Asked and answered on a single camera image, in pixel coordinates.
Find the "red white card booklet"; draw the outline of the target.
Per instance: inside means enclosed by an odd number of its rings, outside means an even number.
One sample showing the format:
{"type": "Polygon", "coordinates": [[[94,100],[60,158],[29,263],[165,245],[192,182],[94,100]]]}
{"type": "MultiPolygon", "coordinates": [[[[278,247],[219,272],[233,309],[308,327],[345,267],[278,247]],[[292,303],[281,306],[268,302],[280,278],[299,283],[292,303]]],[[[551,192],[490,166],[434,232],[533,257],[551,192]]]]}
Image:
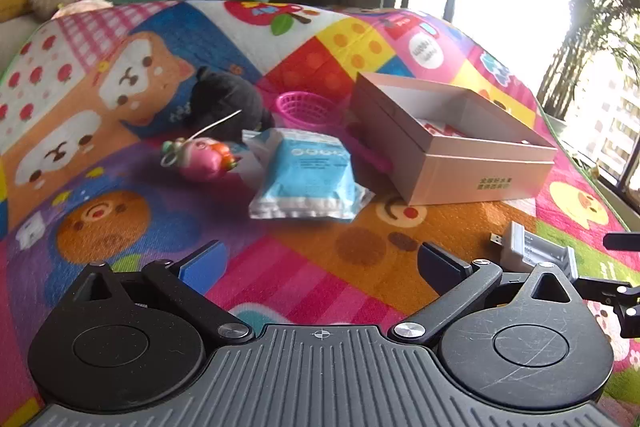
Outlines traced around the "red white card booklet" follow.
{"type": "Polygon", "coordinates": [[[418,123],[431,135],[449,136],[449,138],[466,138],[466,134],[459,131],[451,124],[442,121],[431,121],[423,118],[418,119],[418,123]]]}

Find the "blue white wipes packet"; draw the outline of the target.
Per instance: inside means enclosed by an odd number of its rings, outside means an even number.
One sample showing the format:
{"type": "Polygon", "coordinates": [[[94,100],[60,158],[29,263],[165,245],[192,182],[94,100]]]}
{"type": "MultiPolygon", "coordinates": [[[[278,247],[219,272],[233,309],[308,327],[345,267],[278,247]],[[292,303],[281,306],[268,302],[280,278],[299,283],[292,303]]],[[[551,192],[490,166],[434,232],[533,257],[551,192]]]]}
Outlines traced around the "blue white wipes packet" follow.
{"type": "Polygon", "coordinates": [[[245,130],[242,140],[262,167],[262,184],[248,206],[253,219],[350,222],[374,196],[356,181],[352,156],[335,136],[271,128],[245,130]]]}

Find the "pink cardboard box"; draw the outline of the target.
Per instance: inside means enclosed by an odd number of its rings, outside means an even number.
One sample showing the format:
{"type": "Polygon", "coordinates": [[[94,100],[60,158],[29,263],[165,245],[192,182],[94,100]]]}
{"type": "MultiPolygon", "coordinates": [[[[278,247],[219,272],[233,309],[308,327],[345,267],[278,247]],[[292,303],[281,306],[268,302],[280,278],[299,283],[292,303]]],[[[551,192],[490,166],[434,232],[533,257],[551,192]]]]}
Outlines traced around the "pink cardboard box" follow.
{"type": "Polygon", "coordinates": [[[387,176],[410,205],[533,198],[554,165],[548,140],[470,89],[369,72],[357,77],[349,108],[364,145],[393,164],[387,176]],[[431,135],[419,118],[466,138],[431,135]]]}

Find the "magenta plastic basket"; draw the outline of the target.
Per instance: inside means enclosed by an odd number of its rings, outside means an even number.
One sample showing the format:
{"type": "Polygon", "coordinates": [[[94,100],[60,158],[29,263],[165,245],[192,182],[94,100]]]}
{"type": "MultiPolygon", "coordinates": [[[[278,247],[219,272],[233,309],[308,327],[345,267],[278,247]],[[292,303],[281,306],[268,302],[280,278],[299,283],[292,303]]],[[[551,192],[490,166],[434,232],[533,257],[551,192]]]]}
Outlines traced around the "magenta plastic basket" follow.
{"type": "Polygon", "coordinates": [[[288,91],[276,98],[274,107],[288,127],[333,135],[350,153],[367,161],[379,172],[392,173],[390,160],[353,136],[344,123],[344,112],[328,98],[306,91],[288,91]]]}

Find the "pink white cloth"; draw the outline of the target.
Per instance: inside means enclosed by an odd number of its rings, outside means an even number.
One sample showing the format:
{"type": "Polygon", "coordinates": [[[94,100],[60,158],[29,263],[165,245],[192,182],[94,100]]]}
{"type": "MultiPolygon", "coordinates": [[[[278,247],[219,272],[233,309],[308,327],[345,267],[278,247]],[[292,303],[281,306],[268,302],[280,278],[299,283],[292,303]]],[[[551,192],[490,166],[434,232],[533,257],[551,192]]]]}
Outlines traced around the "pink white cloth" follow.
{"type": "Polygon", "coordinates": [[[114,4],[107,0],[75,0],[69,4],[60,4],[58,10],[52,15],[52,20],[67,15],[109,9],[113,6],[114,4]]]}

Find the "black plush toy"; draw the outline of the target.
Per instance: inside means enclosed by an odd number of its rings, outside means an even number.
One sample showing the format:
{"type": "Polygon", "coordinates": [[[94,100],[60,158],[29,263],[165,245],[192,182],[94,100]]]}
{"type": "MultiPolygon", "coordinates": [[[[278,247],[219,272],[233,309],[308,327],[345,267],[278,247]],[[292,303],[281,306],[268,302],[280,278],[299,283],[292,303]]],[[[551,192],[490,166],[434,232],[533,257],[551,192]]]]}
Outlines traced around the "black plush toy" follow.
{"type": "Polygon", "coordinates": [[[244,130],[270,129],[274,118],[253,83],[231,72],[201,67],[191,91],[190,114],[184,120],[186,129],[200,131],[237,110],[238,115],[209,128],[203,135],[221,142],[240,143],[244,130]]]}

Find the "pink cat squishy toy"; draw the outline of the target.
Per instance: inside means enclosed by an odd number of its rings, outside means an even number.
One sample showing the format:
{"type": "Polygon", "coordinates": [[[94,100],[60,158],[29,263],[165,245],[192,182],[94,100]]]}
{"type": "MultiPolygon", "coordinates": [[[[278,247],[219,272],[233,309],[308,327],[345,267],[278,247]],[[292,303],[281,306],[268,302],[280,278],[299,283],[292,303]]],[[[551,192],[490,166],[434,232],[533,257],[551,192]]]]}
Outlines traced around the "pink cat squishy toy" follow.
{"type": "Polygon", "coordinates": [[[175,139],[162,146],[160,165],[188,180],[209,182],[233,170],[238,161],[226,143],[210,138],[175,139]]]}

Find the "colourful cartoon play mat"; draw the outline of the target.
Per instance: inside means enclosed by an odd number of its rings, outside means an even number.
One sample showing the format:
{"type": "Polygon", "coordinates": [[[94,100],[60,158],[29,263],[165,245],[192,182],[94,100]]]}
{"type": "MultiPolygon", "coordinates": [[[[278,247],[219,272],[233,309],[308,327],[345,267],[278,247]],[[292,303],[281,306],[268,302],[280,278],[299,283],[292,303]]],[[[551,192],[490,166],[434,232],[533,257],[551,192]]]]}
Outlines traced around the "colourful cartoon play mat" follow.
{"type": "Polygon", "coordinates": [[[89,262],[117,272],[224,246],[206,295],[254,327],[358,323],[387,329],[435,294],[416,266],[424,242],[495,257],[511,222],[574,249],[587,277],[637,283],[639,258],[602,239],[622,224],[574,162],[557,153],[534,199],[408,206],[384,176],[356,175],[373,200],[349,223],[258,221],[252,158],[209,183],[160,163],[186,136],[201,67],[231,72],[273,101],[303,90],[346,103],[362,72],[465,87],[541,135],[533,93],[450,23],[401,10],[187,1],[128,4],[50,20],[1,81],[1,421],[40,409],[29,343],[89,262]]]}

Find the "grey battery charger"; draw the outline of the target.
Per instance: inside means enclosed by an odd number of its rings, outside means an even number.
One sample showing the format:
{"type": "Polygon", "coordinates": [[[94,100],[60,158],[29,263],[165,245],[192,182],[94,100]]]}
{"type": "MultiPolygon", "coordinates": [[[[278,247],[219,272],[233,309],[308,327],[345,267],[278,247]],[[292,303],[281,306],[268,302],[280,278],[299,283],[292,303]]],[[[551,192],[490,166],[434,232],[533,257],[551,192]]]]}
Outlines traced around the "grey battery charger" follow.
{"type": "Polygon", "coordinates": [[[526,273],[532,272],[536,265],[551,263],[571,282],[579,277],[573,247],[552,243],[527,231],[521,223],[512,221],[501,235],[491,233],[489,240],[500,248],[499,263],[503,270],[526,273]]]}

